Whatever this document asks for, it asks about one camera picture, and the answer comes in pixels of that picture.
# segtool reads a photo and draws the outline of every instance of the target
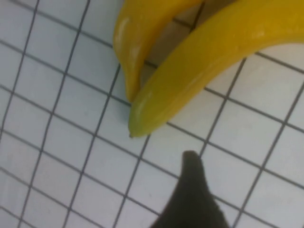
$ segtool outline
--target yellow banana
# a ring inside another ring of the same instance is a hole
[[[118,16],[113,45],[125,75],[126,96],[140,89],[144,59],[165,25],[179,12],[202,0],[126,0]]]
[[[130,113],[131,136],[149,134],[164,124],[210,80],[243,57],[291,42],[304,42],[304,0],[230,4],[190,34],[138,93]]]

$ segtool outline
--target white surface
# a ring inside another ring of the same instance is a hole
[[[48,110],[53,110],[62,76],[26,57],[23,60],[16,93]]]
[[[92,140],[90,134],[53,117],[47,136],[46,152],[82,169]]]
[[[16,216],[20,216],[26,194],[27,186],[0,172],[0,205]]]
[[[132,183],[129,196],[161,212],[172,194],[176,179],[142,162]]]
[[[77,172],[43,154],[33,186],[68,206],[78,178]]]
[[[136,161],[127,153],[96,139],[85,172],[125,193]]]
[[[245,210],[282,228],[302,227],[304,191],[263,173]]]
[[[4,45],[0,45],[0,85],[9,89],[13,88],[20,60],[20,53]]]
[[[2,209],[0,209],[0,221],[3,227],[16,228],[18,225],[18,219]]]
[[[258,168],[238,161],[212,146],[207,146],[202,160],[211,192],[241,207]]]
[[[27,52],[65,70],[76,32],[37,15]]]
[[[0,123],[8,109],[5,131],[0,137],[1,208],[20,217],[27,185],[33,178],[34,187],[43,194],[30,191],[23,219],[36,228],[63,228],[65,221],[64,228],[96,228],[96,224],[104,228],[148,228],[157,218],[154,211],[161,212],[174,189],[182,151],[200,152],[203,148],[201,139],[209,135],[240,62],[211,81],[207,86],[210,91],[202,90],[170,120],[183,131],[167,124],[153,132],[143,148],[146,137],[129,137],[130,106],[126,103],[124,73],[120,70],[114,81],[118,61],[109,46],[123,1],[90,1],[70,56],[87,1],[40,0],[38,11],[42,14],[35,17],[21,66],[21,53],[37,1],[18,2],[27,8],[8,0],[0,1]],[[212,5],[203,10],[200,20],[208,15],[208,8]],[[167,26],[149,55],[153,63],[161,64],[187,36],[190,28],[186,24],[194,22],[197,9],[198,6],[177,16],[184,24],[175,21]],[[208,143],[202,156],[210,189],[222,200],[217,202],[230,225],[237,221],[237,209],[243,205],[258,166],[264,163],[304,81],[301,71],[294,69],[304,70],[304,45],[280,45],[260,52],[287,65],[258,55],[247,58],[231,88],[232,100],[229,98],[225,103],[211,133],[210,144],[218,149]],[[61,88],[66,69],[68,74]],[[144,65],[142,83],[154,71],[153,67]],[[16,94],[8,104],[16,78]],[[106,102],[112,85],[112,96]],[[54,105],[55,115],[47,127]],[[303,116],[304,94],[277,140],[237,228],[270,228],[266,223],[278,228],[303,228]],[[37,164],[39,152],[41,160]],[[139,161],[135,169],[141,153],[153,166]],[[38,169],[33,177],[36,165]],[[85,176],[77,188],[82,171]],[[129,185],[128,196],[117,217]],[[66,207],[74,194],[67,217]],[[1,208],[1,225],[17,228],[18,220]],[[24,223],[20,227],[29,228]]]
[[[0,166],[26,183],[30,183],[39,151],[3,134],[0,144]]]
[[[13,97],[4,129],[40,147],[49,114],[20,98]]]
[[[35,227],[54,228],[61,227],[67,210],[41,195],[35,190],[30,191],[24,220]]]
[[[104,227],[111,227],[123,197],[83,177],[73,209]]]
[[[210,141],[261,165],[280,124],[228,101]]]
[[[109,92],[117,67],[118,61],[110,47],[80,35],[68,72]]]

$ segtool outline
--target plastic banana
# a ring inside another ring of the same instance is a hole
[[[304,0],[238,0],[225,7],[191,33],[139,92],[131,136],[166,123],[230,65],[283,43],[304,43]]]
[[[167,23],[202,0],[126,0],[114,30],[114,50],[125,75],[126,96],[133,101],[140,89],[144,60]]]

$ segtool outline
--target dark pointed object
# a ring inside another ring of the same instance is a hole
[[[151,228],[229,228],[211,195],[203,165],[195,152],[185,152],[179,182]]]

